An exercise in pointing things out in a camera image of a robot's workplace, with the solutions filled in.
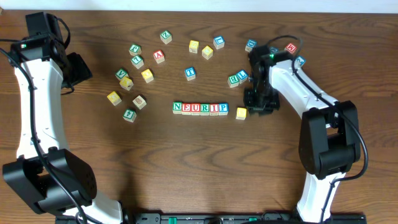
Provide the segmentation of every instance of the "wooden surface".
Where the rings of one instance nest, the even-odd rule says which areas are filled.
[[[29,11],[4,11],[0,37],[27,36]],[[53,11],[72,31],[67,52],[79,53],[94,77],[62,97],[70,148],[89,163],[98,188],[131,208],[166,213],[262,212],[291,210],[300,199],[305,170],[298,154],[300,118],[281,98],[269,116],[235,120],[243,88],[227,77],[250,70],[248,39],[264,44],[282,34],[301,36],[304,70],[323,90],[358,108],[360,130],[369,148],[366,175],[339,186],[333,212],[364,212],[368,223],[398,222],[398,17],[365,14],[174,13]],[[169,30],[168,45],[160,33]],[[205,60],[190,54],[190,40],[202,50],[222,35],[225,47]],[[129,47],[141,45],[145,65],[130,63]],[[286,41],[276,46],[283,47]],[[9,44],[0,43],[9,49]],[[166,61],[156,64],[161,49]],[[184,69],[197,78],[186,81]],[[17,80],[0,60],[0,164],[15,161],[21,133]],[[119,86],[114,73],[128,69],[133,89]],[[146,84],[140,72],[150,68]],[[106,95],[120,92],[113,106]],[[132,100],[143,94],[147,106],[131,124],[123,120]],[[228,102],[228,116],[193,117],[172,113],[172,102]],[[357,173],[362,160],[348,175]],[[0,181],[0,223],[53,223],[36,215]]]

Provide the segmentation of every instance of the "toy block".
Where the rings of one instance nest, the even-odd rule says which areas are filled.
[[[199,48],[199,41],[191,40],[189,42],[189,52],[197,54],[198,48]]]
[[[163,41],[164,44],[168,44],[172,41],[172,34],[165,30],[163,33],[160,34],[160,39]]]
[[[228,77],[228,85],[230,88],[237,87],[239,85],[238,77],[236,75]]]
[[[287,50],[288,52],[290,52],[291,54],[294,54],[294,52],[297,50],[297,47],[290,43],[285,47],[285,50]]]
[[[302,67],[305,64],[306,59],[301,57],[301,56],[298,56],[297,59],[296,59],[296,62],[299,62],[300,63],[300,67]]]
[[[197,77],[197,73],[195,72],[195,69],[193,67],[185,69],[185,76],[187,80],[193,80]]]
[[[239,79],[239,84],[244,83],[249,77],[249,75],[244,70],[241,70],[240,72],[238,72],[236,74],[236,76]]]
[[[123,118],[126,120],[126,121],[130,121],[130,122],[134,122],[134,120],[136,119],[136,117],[137,117],[137,114],[136,114],[136,112],[134,112],[133,110],[130,110],[130,109],[127,109],[125,112],[124,112],[124,115],[123,115]]]
[[[217,50],[223,48],[225,44],[223,36],[215,37],[213,40],[213,44]]]
[[[142,53],[141,47],[136,44],[131,45],[129,52],[132,56],[140,55]]]
[[[218,103],[210,104],[210,116],[218,116]]]
[[[277,53],[277,52],[279,52],[279,49],[278,48],[276,48],[276,47],[270,47],[269,48],[269,52],[271,52],[271,53]]]
[[[237,108],[236,109],[236,119],[246,119],[246,113],[248,109],[246,108]]]
[[[211,58],[211,56],[213,56],[213,49],[211,49],[211,47],[209,47],[208,45],[201,51],[201,55],[209,60]]]
[[[136,55],[135,57],[133,57],[133,58],[131,59],[131,63],[132,63],[132,65],[135,66],[137,69],[138,69],[138,68],[141,68],[141,67],[144,65],[144,61],[143,61],[143,59],[142,59],[139,55]]]
[[[157,63],[162,63],[164,62],[164,54],[161,50],[158,50],[154,53],[154,58]]]
[[[191,115],[200,115],[200,103],[191,103]]]
[[[227,103],[220,103],[218,105],[219,112],[218,115],[228,115],[228,104]]]
[[[202,103],[200,105],[200,115],[209,116],[210,115],[210,104]]]
[[[119,71],[117,71],[115,73],[115,75],[116,75],[116,78],[118,78],[119,81],[122,80],[123,77],[128,77],[129,78],[129,74],[127,74],[127,72],[124,71],[123,68],[120,68]]]
[[[123,89],[127,91],[130,91],[131,87],[134,85],[132,80],[128,77],[123,77],[122,80],[120,80],[119,84]]]
[[[122,100],[120,99],[119,95],[115,91],[113,91],[107,97],[108,97],[108,100],[113,104],[113,106],[116,106],[120,102],[122,102]]]
[[[143,72],[141,72],[142,77],[144,78],[145,82],[149,83],[154,79],[154,75],[149,70],[149,68]]]
[[[181,102],[173,102],[173,113],[181,114],[182,112],[182,103]]]
[[[191,115],[191,104],[190,103],[182,104],[181,114]]]
[[[248,40],[246,47],[244,48],[245,51],[250,52],[253,48],[257,45],[257,41],[255,40]]]
[[[133,99],[132,103],[134,103],[134,105],[140,110],[147,104],[142,96],[137,96],[135,99]]]

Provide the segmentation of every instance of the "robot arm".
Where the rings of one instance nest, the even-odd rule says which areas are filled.
[[[79,55],[66,56],[56,22],[56,17],[43,12],[28,15],[31,36],[13,44],[10,53],[34,84],[35,127],[41,153],[88,217],[101,223],[120,224],[121,204],[97,192],[91,167],[69,152],[63,130],[61,89],[67,86],[66,80],[76,85],[92,75]],[[18,68],[15,75],[21,92],[21,140],[17,161],[3,166],[4,180],[35,213],[48,212],[75,219],[78,209],[66,193],[48,174],[39,175],[43,167],[31,143],[28,82]]]
[[[359,139],[346,122],[318,98],[292,72],[293,56],[286,52],[270,54],[268,46],[258,47],[249,54],[252,66],[253,89],[244,92],[244,103],[250,113],[269,114],[279,109],[278,93],[293,106],[302,118],[300,132],[300,160],[307,171],[302,198],[297,204],[301,220],[323,222],[330,218],[330,206],[338,183],[331,191],[323,220],[322,208],[325,204],[330,182],[345,176],[352,163],[359,160]],[[322,91],[300,68],[300,77],[316,93],[321,94],[335,105],[358,127],[358,117],[354,104],[340,103]],[[327,128],[338,128],[338,132],[328,136]]]

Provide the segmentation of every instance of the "white wall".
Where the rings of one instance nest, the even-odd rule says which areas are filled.
[[[0,0],[3,9],[398,13],[398,0]]]

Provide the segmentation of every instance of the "yellow block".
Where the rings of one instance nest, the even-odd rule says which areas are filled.
[[[245,119],[248,109],[246,108],[237,108],[236,110],[236,119]]]
[[[118,94],[113,91],[111,94],[109,94],[108,96],[108,100],[114,105],[116,106],[117,104],[119,104],[120,102],[122,102],[122,100],[120,99],[120,97],[118,96]]]
[[[131,89],[131,87],[133,86],[133,82],[131,79],[129,79],[128,77],[123,77],[122,80],[120,80],[119,82],[120,86],[129,91]]]
[[[145,82],[147,82],[147,83],[149,83],[150,81],[152,81],[154,79],[154,76],[149,69],[141,72],[141,75],[144,78]]]
[[[209,47],[208,45],[201,51],[201,55],[209,60],[209,58],[211,58],[211,56],[213,56],[213,49],[211,47]]]
[[[191,40],[189,42],[189,52],[191,53],[198,53],[198,48],[199,48],[199,41]]]

